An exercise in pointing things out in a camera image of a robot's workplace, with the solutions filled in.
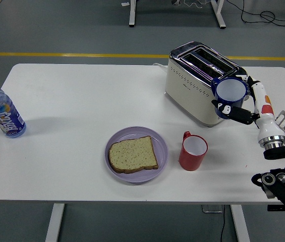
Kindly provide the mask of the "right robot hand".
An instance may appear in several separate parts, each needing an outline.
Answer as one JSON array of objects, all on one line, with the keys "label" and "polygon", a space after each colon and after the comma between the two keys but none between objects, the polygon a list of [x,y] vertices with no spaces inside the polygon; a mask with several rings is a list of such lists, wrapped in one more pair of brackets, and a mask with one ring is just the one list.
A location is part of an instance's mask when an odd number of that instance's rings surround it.
[{"label": "right robot hand", "polygon": [[[285,145],[285,132],[275,122],[269,96],[260,81],[250,76],[245,81],[233,77],[214,78],[211,89],[214,95],[212,104],[218,116],[246,125],[255,123],[259,128],[258,143],[265,149]],[[242,108],[248,94],[254,100],[253,112]]]}]

